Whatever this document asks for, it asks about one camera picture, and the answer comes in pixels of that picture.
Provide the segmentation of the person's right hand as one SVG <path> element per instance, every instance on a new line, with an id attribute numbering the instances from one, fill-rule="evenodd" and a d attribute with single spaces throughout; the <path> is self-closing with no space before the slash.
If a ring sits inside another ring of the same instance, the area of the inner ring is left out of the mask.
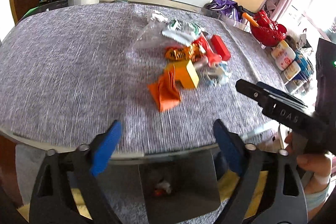
<path id="1" fill-rule="evenodd" d="M 315 194 L 327 188 L 331 175 L 331 159 L 325 153 L 306 153 L 299 149 L 299 141 L 304 141 L 297 133 L 291 132 L 284 140 L 286 150 L 296 156 L 297 165 L 312 173 L 311 179 L 304 186 L 306 194 Z"/>

